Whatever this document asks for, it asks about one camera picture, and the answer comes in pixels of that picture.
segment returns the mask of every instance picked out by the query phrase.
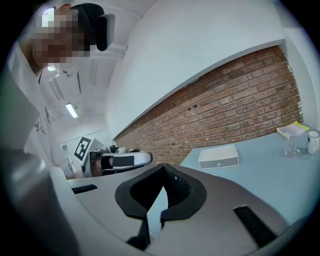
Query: red brick wall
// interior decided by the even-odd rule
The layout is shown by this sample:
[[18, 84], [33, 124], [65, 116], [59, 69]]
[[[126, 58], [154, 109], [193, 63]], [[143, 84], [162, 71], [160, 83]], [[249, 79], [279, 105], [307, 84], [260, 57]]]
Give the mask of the red brick wall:
[[115, 140], [118, 147], [152, 152], [155, 163], [180, 164], [192, 148], [252, 139], [295, 120], [303, 120], [298, 88], [275, 46], [208, 72]]

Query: white wall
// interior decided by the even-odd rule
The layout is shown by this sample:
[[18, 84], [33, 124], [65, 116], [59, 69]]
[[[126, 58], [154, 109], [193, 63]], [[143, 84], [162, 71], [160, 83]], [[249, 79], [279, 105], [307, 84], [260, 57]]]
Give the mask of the white wall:
[[106, 147], [115, 145], [115, 142], [110, 137], [110, 132], [103, 116], [70, 118], [68, 121], [53, 122], [52, 129], [60, 146], [67, 146], [76, 170], [80, 170], [81, 161], [74, 156], [74, 152], [77, 149], [81, 137], [86, 137], [91, 140], [97, 139]]
[[105, 106], [112, 137], [195, 78], [284, 38], [271, 1], [158, 1], [113, 72]]
[[281, 4], [276, 3], [285, 41], [280, 45], [298, 86], [303, 119], [320, 129], [320, 56], [304, 28]]

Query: black strip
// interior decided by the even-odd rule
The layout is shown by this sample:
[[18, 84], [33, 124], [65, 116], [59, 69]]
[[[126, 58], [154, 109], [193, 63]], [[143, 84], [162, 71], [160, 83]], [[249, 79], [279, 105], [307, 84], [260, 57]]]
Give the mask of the black strip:
[[113, 157], [113, 166], [114, 167], [126, 167], [126, 166], [134, 166], [135, 165], [135, 157], [131, 156], [114, 156]]
[[96, 38], [96, 47], [99, 51], [103, 52], [107, 49], [107, 27], [108, 20], [106, 17], [98, 17], [95, 21], [95, 38]]
[[74, 187], [72, 189], [73, 193], [75, 194], [80, 194], [80, 193], [84, 193], [84, 192], [88, 192], [91, 190], [96, 190], [98, 187], [96, 185], [86, 185], [86, 186], [79, 186], [79, 187]]
[[41, 71], [40, 76], [39, 76], [38, 84], [40, 84], [41, 75], [42, 75], [42, 71]]
[[78, 70], [78, 73], [76, 74], [76, 78], [78, 79], [78, 86], [79, 86], [79, 91], [80, 91], [80, 94], [81, 94], [81, 86], [80, 86], [80, 79], [79, 79], [79, 70]]
[[131, 166], [126, 169], [105, 169], [105, 170], [102, 170], [102, 176], [120, 174], [120, 173], [128, 172], [134, 169], [138, 169], [138, 168], [141, 168], [141, 166]]
[[233, 209], [233, 211], [259, 247], [264, 247], [277, 238], [248, 206], [241, 206]]
[[128, 241], [129, 245], [138, 248], [140, 250], [145, 250], [148, 245], [150, 245], [150, 236], [149, 236], [149, 226], [148, 222], [144, 220], [141, 224], [139, 233], [137, 236], [132, 236]]

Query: black vent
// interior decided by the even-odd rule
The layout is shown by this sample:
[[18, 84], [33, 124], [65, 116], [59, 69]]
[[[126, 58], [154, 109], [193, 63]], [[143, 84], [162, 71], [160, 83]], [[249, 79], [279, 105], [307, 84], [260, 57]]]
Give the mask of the black vent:
[[233, 211], [259, 247], [269, 244], [276, 238], [276, 235], [248, 206], [241, 206], [233, 209]]

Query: white box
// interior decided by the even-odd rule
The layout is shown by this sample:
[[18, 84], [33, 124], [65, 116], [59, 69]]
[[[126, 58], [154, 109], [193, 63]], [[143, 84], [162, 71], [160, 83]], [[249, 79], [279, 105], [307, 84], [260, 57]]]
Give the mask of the white box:
[[201, 169], [226, 168], [239, 165], [238, 152], [234, 144], [201, 150]]

